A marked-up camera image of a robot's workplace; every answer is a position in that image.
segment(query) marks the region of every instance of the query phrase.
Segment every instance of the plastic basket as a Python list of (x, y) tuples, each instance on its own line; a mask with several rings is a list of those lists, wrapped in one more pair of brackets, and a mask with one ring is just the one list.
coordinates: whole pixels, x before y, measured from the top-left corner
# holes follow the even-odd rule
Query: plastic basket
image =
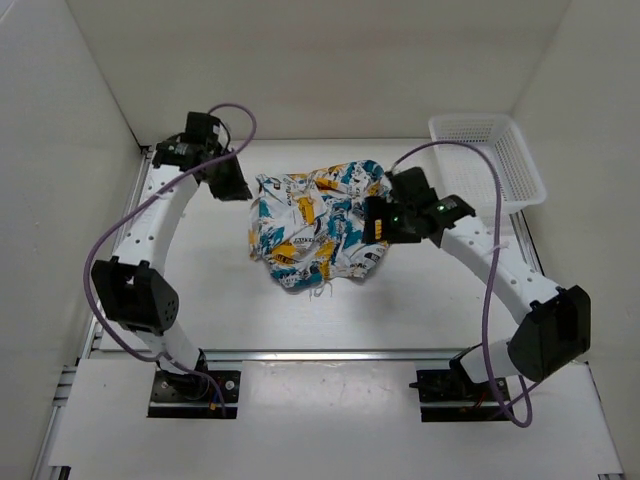
[[(502, 211), (516, 213), (547, 197), (540, 174), (516, 123), (507, 115), (440, 115), (429, 120), (432, 140), (471, 143), (486, 153), (502, 183)], [(456, 194), (478, 215), (491, 215), (496, 195), (486, 164), (464, 147), (437, 146), (436, 159), (445, 195)]]

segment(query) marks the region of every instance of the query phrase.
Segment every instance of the white floor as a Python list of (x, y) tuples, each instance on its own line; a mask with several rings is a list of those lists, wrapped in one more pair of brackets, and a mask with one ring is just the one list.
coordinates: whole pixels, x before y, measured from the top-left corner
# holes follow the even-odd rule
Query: white floor
[[(240, 155), (254, 190), (259, 173), (309, 172), (373, 159), (388, 168), (424, 140), (257, 141)], [(423, 166), (437, 183), (430, 155)], [(247, 202), (221, 203), (202, 186), (186, 209), (169, 250), (165, 277), (180, 295), (179, 322), (205, 349), (465, 348), (480, 338), (484, 285), (458, 260), (425, 241), (394, 245), (364, 282), (335, 279), (333, 295), (293, 295), (248, 255)], [(508, 218), (504, 239), (517, 245)], [(493, 302), (491, 337), (516, 324)], [(139, 348), (143, 344), (122, 332)], [(101, 349), (119, 347), (105, 338)]]
[(153, 372), (134, 360), (82, 361), (51, 464), (70, 466), (70, 480), (596, 480), (621, 472), (583, 365), (535, 392), (527, 430), (421, 423), (408, 388), (412, 363), (245, 362), (238, 418), (226, 421), (146, 418)]

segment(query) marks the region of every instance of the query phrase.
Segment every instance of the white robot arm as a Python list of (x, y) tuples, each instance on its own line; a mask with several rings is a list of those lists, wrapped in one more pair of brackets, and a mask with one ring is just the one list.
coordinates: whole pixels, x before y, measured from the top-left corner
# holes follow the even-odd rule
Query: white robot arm
[[(228, 139), (220, 141), (220, 125), (209, 114), (189, 113), (185, 132), (156, 146), (141, 202), (185, 171), (228, 155)], [(159, 356), (165, 380), (186, 398), (198, 397), (208, 388), (202, 376), (185, 371), (206, 373), (206, 359), (176, 319), (179, 298), (164, 279), (164, 268), (182, 213), (201, 182), (222, 201), (251, 198), (237, 158), (187, 176), (135, 217), (112, 258), (96, 261), (91, 270), (106, 317), (133, 332), (153, 356)]]
[[(439, 199), (421, 168), (387, 176), (391, 201), (366, 199), (364, 241), (428, 238), (486, 284), (495, 247), (475, 211), (457, 196)], [(523, 375), (540, 382), (589, 349), (591, 305), (580, 287), (561, 288), (532, 270), (518, 252), (501, 246), (493, 291), (518, 324), (512, 338), (489, 345), (496, 377)], [(488, 380), (481, 345), (461, 352), (450, 367), (467, 385)]]

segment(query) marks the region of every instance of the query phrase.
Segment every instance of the printed cloth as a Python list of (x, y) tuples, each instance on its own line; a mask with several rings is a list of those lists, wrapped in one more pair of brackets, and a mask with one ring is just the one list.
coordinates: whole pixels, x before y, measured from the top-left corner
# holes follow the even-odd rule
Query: printed cloth
[(284, 288), (363, 278), (387, 250), (384, 242), (362, 243), (365, 197), (391, 190), (376, 162), (256, 179), (260, 191), (251, 205), (249, 254), (265, 259)]

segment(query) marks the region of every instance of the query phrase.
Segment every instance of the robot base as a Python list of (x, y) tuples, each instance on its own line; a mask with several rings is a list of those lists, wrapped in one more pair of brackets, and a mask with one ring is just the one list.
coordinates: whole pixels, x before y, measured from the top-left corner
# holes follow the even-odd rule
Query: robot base
[[(220, 386), (226, 405), (226, 420), (238, 416), (240, 397), (240, 372), (238, 370), (210, 370), (208, 374)], [(149, 398), (149, 418), (210, 418), (221, 419), (222, 408), (209, 388), (200, 398), (187, 398), (169, 385), (161, 371), (156, 371)]]
[[(508, 420), (500, 412), (487, 383), (472, 390), (461, 386), (451, 370), (418, 370), (418, 381), (410, 386), (420, 395), (423, 422), (487, 422)], [(507, 382), (496, 379), (506, 402), (510, 400)]]

